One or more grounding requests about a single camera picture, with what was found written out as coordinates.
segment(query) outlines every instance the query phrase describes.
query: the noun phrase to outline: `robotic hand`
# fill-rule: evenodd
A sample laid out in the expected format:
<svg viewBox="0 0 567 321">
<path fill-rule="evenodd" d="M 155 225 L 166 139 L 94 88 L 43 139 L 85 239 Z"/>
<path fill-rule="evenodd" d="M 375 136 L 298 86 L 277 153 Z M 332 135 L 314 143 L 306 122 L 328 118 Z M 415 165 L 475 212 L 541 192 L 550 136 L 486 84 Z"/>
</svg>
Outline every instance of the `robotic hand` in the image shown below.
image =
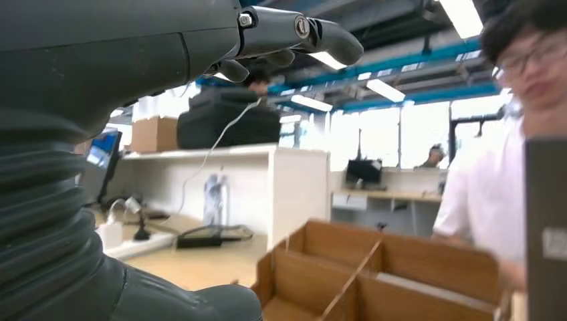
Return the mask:
<svg viewBox="0 0 567 321">
<path fill-rule="evenodd" d="M 140 97 L 324 50 L 362 55 L 336 24 L 236 0 L 2 1 L 0 320 L 260 320 L 248 289 L 188 292 L 106 257 L 72 150 Z"/>
</svg>

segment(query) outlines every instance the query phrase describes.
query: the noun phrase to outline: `cardboard organizer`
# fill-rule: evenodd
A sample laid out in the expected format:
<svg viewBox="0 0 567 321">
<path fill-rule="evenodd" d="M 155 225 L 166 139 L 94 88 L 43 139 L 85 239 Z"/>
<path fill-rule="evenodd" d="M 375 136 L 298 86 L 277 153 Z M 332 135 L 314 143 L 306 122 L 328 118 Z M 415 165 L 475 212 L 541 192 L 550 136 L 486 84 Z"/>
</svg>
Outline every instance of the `cardboard organizer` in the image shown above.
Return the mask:
<svg viewBox="0 0 567 321">
<path fill-rule="evenodd" d="M 483 252 L 309 221 L 257 264 L 267 321 L 494 321 L 497 263 Z"/>
</svg>

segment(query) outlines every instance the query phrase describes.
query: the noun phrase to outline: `power strip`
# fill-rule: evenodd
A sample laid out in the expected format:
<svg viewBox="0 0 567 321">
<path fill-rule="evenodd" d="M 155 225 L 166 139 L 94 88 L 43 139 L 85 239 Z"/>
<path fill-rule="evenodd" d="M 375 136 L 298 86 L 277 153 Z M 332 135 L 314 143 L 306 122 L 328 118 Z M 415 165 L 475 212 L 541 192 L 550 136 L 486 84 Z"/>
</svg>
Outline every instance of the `power strip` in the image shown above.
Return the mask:
<svg viewBox="0 0 567 321">
<path fill-rule="evenodd" d="M 123 242 L 120 246 L 105 249 L 104 253 L 115 259 L 125 260 L 147 254 L 148 252 L 172 247 L 174 242 L 175 235 L 173 234 L 155 233 L 150 236 L 148 241 L 128 240 Z"/>
</svg>

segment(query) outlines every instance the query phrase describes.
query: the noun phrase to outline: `screw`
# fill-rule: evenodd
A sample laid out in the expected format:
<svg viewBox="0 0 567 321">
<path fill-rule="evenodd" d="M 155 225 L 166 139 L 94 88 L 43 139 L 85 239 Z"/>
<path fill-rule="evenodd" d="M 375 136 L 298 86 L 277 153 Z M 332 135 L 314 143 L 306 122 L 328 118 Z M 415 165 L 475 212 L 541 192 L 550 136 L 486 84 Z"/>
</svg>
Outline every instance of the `screw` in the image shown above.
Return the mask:
<svg viewBox="0 0 567 321">
<path fill-rule="evenodd" d="M 242 28 L 246 28 L 246 27 L 250 27 L 253 25 L 253 20 L 252 20 L 252 16 L 248 13 L 241 13 L 238 16 L 238 24 L 242 27 Z"/>
<path fill-rule="evenodd" d="M 301 38 L 306 38 L 309 35 L 309 22 L 305 17 L 297 17 L 296 32 Z"/>
</svg>

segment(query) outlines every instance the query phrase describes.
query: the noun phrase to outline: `wooden desk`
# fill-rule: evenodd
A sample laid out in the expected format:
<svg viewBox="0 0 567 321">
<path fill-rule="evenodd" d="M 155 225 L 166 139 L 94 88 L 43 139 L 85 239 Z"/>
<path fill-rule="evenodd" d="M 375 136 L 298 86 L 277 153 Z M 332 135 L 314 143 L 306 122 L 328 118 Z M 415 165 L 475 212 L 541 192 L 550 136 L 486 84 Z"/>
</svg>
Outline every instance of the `wooden desk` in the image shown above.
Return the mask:
<svg viewBox="0 0 567 321">
<path fill-rule="evenodd" d="M 410 210 L 411 210 L 411 219 L 413 225 L 413 234 L 415 236 L 418 235 L 417 233 L 417 210 L 415 207 L 416 202 L 424 202 L 424 203 L 434 203 L 434 204 L 441 204 L 442 196 L 438 193 L 424 193 L 424 192 L 410 192 L 410 191 L 361 191 L 361 190 L 349 190 L 349 189 L 342 189 L 336 192 L 337 195 L 347 196 L 348 197 L 358 197 L 358 198 L 367 198 L 367 199 L 386 199 L 391 201 L 391 211 L 393 212 L 396 208 L 396 202 L 409 202 Z M 366 201 L 363 201 L 364 209 L 366 209 Z"/>
<path fill-rule="evenodd" d="M 341 194 L 369 197 L 371 199 L 391 199 L 394 201 L 416 201 L 426 203 L 441 203 L 442 196 L 438 193 L 404 192 L 404 191 L 357 191 L 344 189 Z"/>
<path fill-rule="evenodd" d="M 200 290 L 235 280 L 243 286 L 252 286 L 256 281 L 256 262 L 266 253 L 266 243 L 266 237 L 257 236 L 218 248 L 164 249 L 127 259 L 126 263 L 186 290 Z"/>
</svg>

